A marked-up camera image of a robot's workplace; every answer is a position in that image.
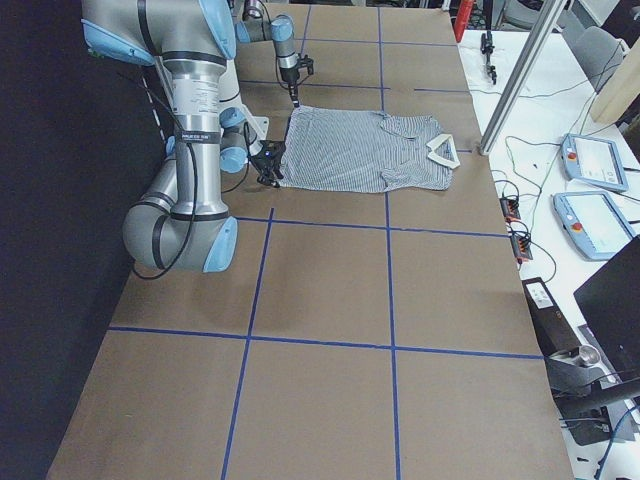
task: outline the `blue joint cap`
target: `blue joint cap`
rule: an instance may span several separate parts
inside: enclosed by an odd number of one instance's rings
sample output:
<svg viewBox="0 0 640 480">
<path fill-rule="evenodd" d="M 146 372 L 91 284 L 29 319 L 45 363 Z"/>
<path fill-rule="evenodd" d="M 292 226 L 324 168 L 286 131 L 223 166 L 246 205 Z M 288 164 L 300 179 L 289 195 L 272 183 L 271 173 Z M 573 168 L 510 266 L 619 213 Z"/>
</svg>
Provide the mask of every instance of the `blue joint cap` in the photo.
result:
<svg viewBox="0 0 640 480">
<path fill-rule="evenodd" d="M 226 0 L 198 0 L 211 35 L 227 60 L 236 58 L 236 32 Z"/>
<path fill-rule="evenodd" d="M 231 128 L 243 122 L 246 117 L 238 107 L 229 107 L 220 114 L 219 118 L 222 128 Z"/>
<path fill-rule="evenodd" d="M 251 43 L 251 37 L 244 22 L 236 23 L 236 38 L 240 43 Z"/>
<path fill-rule="evenodd" d="M 227 147 L 220 152 L 220 170 L 227 173 L 238 173 L 244 167 L 247 152 L 242 147 Z"/>
<path fill-rule="evenodd" d="M 286 14 L 278 15 L 271 22 L 271 38 L 275 42 L 284 42 L 293 37 L 293 19 Z"/>
<path fill-rule="evenodd" d="M 155 64 L 153 55 L 143 48 L 84 18 L 82 19 L 82 29 L 84 30 L 84 41 L 92 51 L 100 55 L 147 67 Z"/>
<path fill-rule="evenodd" d="M 167 144 L 165 145 L 164 148 L 165 148 L 165 152 L 167 154 L 167 157 L 170 157 L 176 151 L 176 137 L 171 135 L 167 139 Z"/>
<path fill-rule="evenodd" d="M 229 217 L 222 224 L 222 228 L 218 232 L 218 236 L 213 242 L 211 250 L 209 250 L 209 255 L 207 255 L 202 271 L 209 273 L 226 270 L 233 259 L 237 239 L 238 220 Z"/>
</svg>

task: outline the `blue and white device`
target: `blue and white device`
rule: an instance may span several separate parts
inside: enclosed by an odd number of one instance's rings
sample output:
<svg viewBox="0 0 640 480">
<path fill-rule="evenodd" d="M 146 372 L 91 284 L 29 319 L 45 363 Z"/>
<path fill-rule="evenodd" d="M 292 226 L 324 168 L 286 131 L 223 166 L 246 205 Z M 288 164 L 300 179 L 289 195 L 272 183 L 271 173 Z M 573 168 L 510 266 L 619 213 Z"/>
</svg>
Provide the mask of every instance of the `blue and white device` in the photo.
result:
<svg viewBox="0 0 640 480">
<path fill-rule="evenodd" d="M 580 179 L 613 192 L 626 192 L 629 184 L 615 142 L 568 134 L 562 159 L 570 179 Z"/>
<path fill-rule="evenodd" d="M 609 260 L 636 236 L 607 192 L 558 193 L 553 206 L 569 237 L 589 260 Z"/>
</svg>

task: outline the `white sticker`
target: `white sticker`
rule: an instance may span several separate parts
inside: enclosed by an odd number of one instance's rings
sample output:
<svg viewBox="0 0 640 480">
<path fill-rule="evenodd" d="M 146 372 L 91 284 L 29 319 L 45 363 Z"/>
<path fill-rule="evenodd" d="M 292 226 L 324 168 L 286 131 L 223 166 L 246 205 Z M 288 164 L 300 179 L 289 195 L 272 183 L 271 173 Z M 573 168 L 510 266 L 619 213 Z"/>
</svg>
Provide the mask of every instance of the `white sticker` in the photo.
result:
<svg viewBox="0 0 640 480">
<path fill-rule="evenodd" d="M 176 115 L 218 114 L 218 85 L 206 80 L 173 80 L 173 113 Z"/>
<path fill-rule="evenodd" d="M 553 307 L 551 298 L 549 298 L 547 291 L 540 282 L 529 283 L 527 285 L 527 290 L 529 290 L 529 294 L 531 295 L 531 298 L 533 298 L 533 301 L 536 302 L 538 308 Z"/>
</svg>

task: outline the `white robotic arm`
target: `white robotic arm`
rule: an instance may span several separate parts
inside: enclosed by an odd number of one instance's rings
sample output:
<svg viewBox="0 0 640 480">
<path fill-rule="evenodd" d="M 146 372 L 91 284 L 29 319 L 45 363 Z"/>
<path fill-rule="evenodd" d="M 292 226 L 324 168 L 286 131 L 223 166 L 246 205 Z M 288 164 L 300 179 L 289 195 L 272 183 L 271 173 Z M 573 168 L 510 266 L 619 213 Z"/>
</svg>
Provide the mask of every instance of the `white robotic arm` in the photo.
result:
<svg viewBox="0 0 640 480">
<path fill-rule="evenodd" d="M 272 165 L 266 162 L 277 149 L 261 141 L 266 132 L 255 128 L 242 108 L 233 64 L 236 32 L 226 1 L 82 3 L 85 40 L 93 52 L 145 66 L 153 66 L 159 58 L 171 75 L 175 153 L 126 217 L 123 234 L 129 253 L 142 264 L 161 269 L 161 274 L 173 266 L 225 270 L 235 250 L 237 221 L 221 198 L 220 168 L 237 172 L 249 157 L 261 181 L 277 185 Z M 278 58 L 283 48 L 293 45 L 291 19 L 280 18 L 269 28 L 276 32 Z M 291 68 L 299 66 L 293 53 L 296 61 Z M 297 105 L 299 76 L 289 77 L 292 83 L 285 81 Z M 227 98 L 219 98 L 220 90 Z"/>
</svg>

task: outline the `red object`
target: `red object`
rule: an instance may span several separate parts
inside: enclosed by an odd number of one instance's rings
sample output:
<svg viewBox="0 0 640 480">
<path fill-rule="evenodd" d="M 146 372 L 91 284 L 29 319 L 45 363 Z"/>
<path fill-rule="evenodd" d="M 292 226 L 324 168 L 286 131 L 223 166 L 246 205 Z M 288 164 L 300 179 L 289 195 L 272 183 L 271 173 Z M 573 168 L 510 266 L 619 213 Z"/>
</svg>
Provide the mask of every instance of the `red object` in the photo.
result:
<svg viewBox="0 0 640 480">
<path fill-rule="evenodd" d="M 456 42 L 460 43 L 464 29 L 467 28 L 469 23 L 469 17 L 471 16 L 471 10 L 473 10 L 473 4 L 475 0 L 462 0 L 460 2 L 460 8 L 458 9 L 458 15 L 456 16 L 456 23 L 453 26 L 453 33 L 456 36 Z"/>
</svg>

